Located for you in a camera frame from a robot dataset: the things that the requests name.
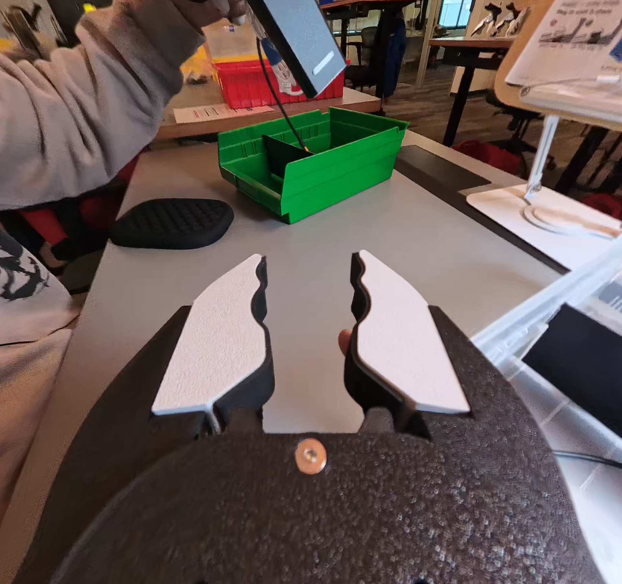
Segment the black bin divider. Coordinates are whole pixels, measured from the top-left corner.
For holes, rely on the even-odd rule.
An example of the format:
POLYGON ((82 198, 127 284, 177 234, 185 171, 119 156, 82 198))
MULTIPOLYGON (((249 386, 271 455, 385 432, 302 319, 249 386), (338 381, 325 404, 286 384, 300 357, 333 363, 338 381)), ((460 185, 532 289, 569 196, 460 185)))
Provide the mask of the black bin divider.
POLYGON ((266 150, 266 157, 272 178, 284 183, 286 168, 289 164, 312 157, 314 153, 299 145, 262 135, 262 142, 266 150))
POLYGON ((563 304, 523 362, 621 436, 621 336, 563 304))

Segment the person's left forearm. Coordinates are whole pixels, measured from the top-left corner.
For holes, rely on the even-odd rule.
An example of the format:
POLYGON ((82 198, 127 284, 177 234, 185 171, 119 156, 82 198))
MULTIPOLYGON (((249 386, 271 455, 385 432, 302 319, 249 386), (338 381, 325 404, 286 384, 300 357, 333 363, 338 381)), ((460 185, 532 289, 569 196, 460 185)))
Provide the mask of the person's left forearm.
POLYGON ((158 132, 201 35, 171 0, 113 0, 48 61, 1 56, 1 210, 109 183, 158 132))

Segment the black office chair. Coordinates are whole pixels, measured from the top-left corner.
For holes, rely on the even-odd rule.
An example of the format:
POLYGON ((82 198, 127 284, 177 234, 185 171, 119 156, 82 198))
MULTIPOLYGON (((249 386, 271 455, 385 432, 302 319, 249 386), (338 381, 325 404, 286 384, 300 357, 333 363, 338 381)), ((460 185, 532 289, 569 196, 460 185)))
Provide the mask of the black office chair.
POLYGON ((502 103, 492 89, 486 92, 485 100, 489 105, 497 108, 498 111, 495 112, 495 115, 501 114, 511 117, 507 127, 511 132, 511 137, 505 140, 491 140, 488 143, 512 154, 531 153, 535 155, 537 148, 525 140, 525 135, 530 124, 536 120, 543 120, 543 115, 502 103))

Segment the white instruction sheet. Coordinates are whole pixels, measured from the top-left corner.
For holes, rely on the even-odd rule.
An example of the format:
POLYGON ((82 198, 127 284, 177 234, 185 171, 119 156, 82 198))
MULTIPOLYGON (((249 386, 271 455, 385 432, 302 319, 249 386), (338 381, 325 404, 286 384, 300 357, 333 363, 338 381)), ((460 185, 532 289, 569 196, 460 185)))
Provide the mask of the white instruction sheet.
POLYGON ((621 0, 554 0, 506 77, 533 86, 621 75, 621 0))

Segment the black wrist rest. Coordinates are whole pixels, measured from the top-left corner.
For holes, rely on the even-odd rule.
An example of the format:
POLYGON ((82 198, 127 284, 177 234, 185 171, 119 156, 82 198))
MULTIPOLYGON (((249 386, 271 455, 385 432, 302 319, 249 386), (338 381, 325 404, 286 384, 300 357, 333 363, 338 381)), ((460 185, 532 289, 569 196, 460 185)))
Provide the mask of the black wrist rest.
POLYGON ((222 200, 152 199, 121 215, 109 229, 109 240, 127 248, 194 250, 220 240, 234 218, 222 200))

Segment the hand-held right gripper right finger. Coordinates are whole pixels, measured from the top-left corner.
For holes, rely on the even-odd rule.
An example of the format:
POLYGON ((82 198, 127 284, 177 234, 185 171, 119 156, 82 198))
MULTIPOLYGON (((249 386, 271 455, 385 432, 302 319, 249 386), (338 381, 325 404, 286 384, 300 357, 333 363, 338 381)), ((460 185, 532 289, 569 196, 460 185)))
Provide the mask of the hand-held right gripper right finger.
POLYGON ((403 277, 367 250, 352 254, 355 325, 344 384, 363 411, 393 417, 471 411, 430 306, 403 277))

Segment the green plastic bin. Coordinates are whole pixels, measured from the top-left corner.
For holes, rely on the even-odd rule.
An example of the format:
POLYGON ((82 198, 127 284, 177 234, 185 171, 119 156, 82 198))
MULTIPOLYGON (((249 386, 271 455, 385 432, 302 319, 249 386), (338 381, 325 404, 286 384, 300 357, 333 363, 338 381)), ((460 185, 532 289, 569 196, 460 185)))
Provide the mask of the green plastic bin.
POLYGON ((237 191, 292 224, 388 180, 408 126, 330 107, 222 132, 218 162, 222 177, 237 191), (280 184, 270 174, 262 135, 314 155, 289 164, 280 184))

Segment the black table mat strip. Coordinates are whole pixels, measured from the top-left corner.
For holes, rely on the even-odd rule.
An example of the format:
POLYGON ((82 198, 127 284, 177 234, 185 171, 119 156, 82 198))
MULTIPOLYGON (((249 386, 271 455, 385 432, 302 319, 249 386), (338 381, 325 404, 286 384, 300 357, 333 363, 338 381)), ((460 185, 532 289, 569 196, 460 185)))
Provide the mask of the black table mat strip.
POLYGON ((431 195, 442 200, 455 210, 509 242, 522 252, 535 258, 558 274, 564 275, 569 269, 551 257, 518 238, 467 202, 465 191, 483 188, 485 191, 497 189, 487 177, 463 168, 437 154, 428 152, 417 145, 404 146, 396 158, 395 169, 409 180, 421 186, 431 195))

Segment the yellow plastic bin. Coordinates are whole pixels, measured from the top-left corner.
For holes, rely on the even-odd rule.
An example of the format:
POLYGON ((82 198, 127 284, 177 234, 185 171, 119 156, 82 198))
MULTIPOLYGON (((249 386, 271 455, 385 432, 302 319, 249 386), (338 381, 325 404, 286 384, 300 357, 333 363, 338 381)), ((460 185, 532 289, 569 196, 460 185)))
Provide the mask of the yellow plastic bin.
POLYGON ((204 84, 213 78, 212 57, 205 44, 183 63, 181 71, 186 85, 204 84))

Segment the red plastic bin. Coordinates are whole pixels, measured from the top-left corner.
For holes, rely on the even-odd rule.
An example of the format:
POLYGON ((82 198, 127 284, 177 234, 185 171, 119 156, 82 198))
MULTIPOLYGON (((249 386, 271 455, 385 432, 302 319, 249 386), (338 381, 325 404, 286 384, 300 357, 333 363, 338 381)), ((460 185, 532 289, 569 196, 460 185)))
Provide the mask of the red plastic bin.
MULTIPOLYGON (((316 98, 307 98, 297 84, 291 86, 291 92, 279 89, 279 83, 265 55, 262 62, 267 67, 269 80, 274 86, 277 97, 283 105, 306 103, 311 100, 341 98, 343 96, 345 75, 341 73, 316 98)), ((257 55, 214 58, 212 62, 213 78, 220 85, 225 104, 233 109, 275 106, 276 101, 260 66, 257 55)))

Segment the clear plastic bin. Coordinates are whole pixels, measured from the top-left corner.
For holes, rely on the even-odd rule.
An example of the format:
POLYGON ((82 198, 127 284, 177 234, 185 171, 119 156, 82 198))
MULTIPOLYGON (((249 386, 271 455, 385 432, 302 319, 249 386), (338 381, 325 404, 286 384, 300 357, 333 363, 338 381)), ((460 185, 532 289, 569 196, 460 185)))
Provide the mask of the clear plastic bin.
POLYGON ((514 387, 546 438, 603 581, 620 583, 621 436, 523 362, 563 304, 621 336, 621 250, 559 277, 472 341, 514 387))

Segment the tan poster board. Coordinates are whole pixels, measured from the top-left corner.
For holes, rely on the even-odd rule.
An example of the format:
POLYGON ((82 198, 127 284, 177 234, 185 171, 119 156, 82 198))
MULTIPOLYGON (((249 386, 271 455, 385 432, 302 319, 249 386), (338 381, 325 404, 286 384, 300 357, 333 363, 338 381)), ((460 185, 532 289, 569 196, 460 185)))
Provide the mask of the tan poster board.
MULTIPOLYGON (((545 114, 545 110, 543 108, 532 106, 527 104, 524 100, 521 100, 519 92, 523 86, 508 84, 506 82, 506 77, 553 1, 554 0, 538 0, 537 4, 533 6, 531 13, 525 21, 519 35, 516 37, 512 47, 506 55, 494 83, 496 95, 504 103, 524 109, 540 111, 543 114, 545 114)), ((561 116, 569 120, 611 127, 612 129, 621 127, 621 125, 614 125, 598 119, 591 122, 587 118, 572 117, 570 114, 561 114, 561 116)))

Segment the dark hanging jacket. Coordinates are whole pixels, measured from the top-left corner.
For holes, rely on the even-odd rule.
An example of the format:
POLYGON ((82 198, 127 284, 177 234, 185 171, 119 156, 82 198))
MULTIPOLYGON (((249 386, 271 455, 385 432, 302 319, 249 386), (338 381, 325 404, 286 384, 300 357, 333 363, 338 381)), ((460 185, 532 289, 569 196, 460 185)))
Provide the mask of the dark hanging jacket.
MULTIPOLYGON (((418 0, 419 14, 414 29, 424 31, 427 24, 429 0, 418 0)), ((375 63, 371 67, 376 78, 376 96, 387 100, 393 96, 406 52, 406 21, 404 6, 389 5, 380 15, 374 37, 375 63)))

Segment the wooden office desk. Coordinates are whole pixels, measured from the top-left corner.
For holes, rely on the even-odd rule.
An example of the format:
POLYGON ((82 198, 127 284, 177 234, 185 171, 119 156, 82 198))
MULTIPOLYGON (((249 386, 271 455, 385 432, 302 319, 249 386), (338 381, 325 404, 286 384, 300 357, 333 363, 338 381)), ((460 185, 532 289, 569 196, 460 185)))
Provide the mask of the wooden office desk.
POLYGON ((320 5, 323 16, 328 21, 341 22, 340 50, 347 57, 349 22, 357 18, 366 18, 371 10, 382 11, 387 8, 405 8, 421 0, 338 0, 320 5))
POLYGON ((497 71, 514 43, 513 38, 436 38, 429 46, 445 50, 443 61, 449 66, 462 67, 463 74, 454 104, 448 118, 442 144, 454 145, 464 107, 466 105, 473 76, 477 69, 497 71))

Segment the white sign stand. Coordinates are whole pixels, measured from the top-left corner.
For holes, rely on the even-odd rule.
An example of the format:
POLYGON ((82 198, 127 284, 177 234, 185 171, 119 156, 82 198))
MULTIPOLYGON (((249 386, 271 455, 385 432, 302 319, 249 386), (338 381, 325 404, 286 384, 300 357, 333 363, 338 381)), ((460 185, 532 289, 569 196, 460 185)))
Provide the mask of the white sign stand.
POLYGON ((544 187, 542 175, 561 114, 621 124, 621 76, 524 86, 519 97, 546 116, 529 178, 471 194, 468 205, 571 271, 620 250, 620 221, 544 187))

